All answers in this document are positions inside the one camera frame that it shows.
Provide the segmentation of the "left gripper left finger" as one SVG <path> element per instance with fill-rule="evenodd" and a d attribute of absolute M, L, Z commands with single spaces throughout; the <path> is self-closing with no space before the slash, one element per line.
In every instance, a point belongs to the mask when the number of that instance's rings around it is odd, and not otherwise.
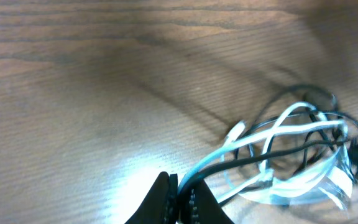
<path fill-rule="evenodd" d="M 159 173 L 147 195 L 126 224 L 176 224 L 178 176 Z"/>

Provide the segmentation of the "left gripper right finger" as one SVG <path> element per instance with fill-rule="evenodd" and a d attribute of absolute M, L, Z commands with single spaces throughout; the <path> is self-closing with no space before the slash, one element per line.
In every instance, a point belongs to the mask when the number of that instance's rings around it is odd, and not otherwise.
<path fill-rule="evenodd" d="M 179 220 L 183 224 L 233 224 L 224 213 L 205 181 L 178 197 Z"/>

